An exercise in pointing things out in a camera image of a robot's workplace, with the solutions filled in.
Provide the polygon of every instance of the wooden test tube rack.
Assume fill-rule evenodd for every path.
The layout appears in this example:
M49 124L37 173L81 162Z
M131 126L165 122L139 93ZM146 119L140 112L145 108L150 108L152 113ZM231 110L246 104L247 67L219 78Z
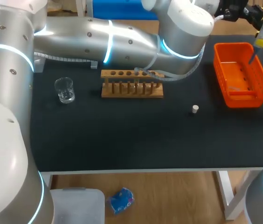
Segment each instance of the wooden test tube rack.
M154 72L159 77L164 75ZM163 98L163 84L143 71L134 70L102 70L104 78L103 98Z

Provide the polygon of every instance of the blue plastic bag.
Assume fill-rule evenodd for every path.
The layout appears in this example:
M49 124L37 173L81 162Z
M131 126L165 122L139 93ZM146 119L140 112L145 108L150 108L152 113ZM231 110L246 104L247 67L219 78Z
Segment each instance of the blue plastic bag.
M134 200L133 193L127 188L122 188L113 197L109 197L107 203L112 208L114 214L117 215L130 207Z

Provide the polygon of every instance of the plastic container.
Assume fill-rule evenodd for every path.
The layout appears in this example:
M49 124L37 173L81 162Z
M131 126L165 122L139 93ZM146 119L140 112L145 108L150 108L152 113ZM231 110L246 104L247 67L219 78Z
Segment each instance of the plastic container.
M217 43L214 67L226 105L231 108L263 104L263 67L258 56L249 64L249 43Z
M97 189L55 189L54 224L104 224L104 194Z

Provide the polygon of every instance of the wooden peg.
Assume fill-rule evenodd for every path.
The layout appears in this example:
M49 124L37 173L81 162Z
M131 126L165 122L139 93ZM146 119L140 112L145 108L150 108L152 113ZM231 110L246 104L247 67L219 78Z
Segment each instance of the wooden peg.
M146 83L143 82L143 91L142 91L142 94L145 95L145 91L146 91Z
M104 79L105 86L108 88L109 87L109 79L105 78Z
M153 93L153 85L154 85L154 82L151 82L151 84L150 84L150 95Z
M115 82L112 82L112 94L115 93Z
M122 81L119 82L119 93L122 94Z
M127 82L127 94L130 94L130 91L131 91L131 82L128 81Z
M135 94L138 94L138 82L135 82Z

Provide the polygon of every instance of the screw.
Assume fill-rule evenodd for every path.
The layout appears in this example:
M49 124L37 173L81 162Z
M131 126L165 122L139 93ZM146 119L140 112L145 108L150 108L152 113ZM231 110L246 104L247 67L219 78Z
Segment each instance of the screw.
M16 70L11 69L11 70L9 70L9 71L11 72L11 74L16 75Z

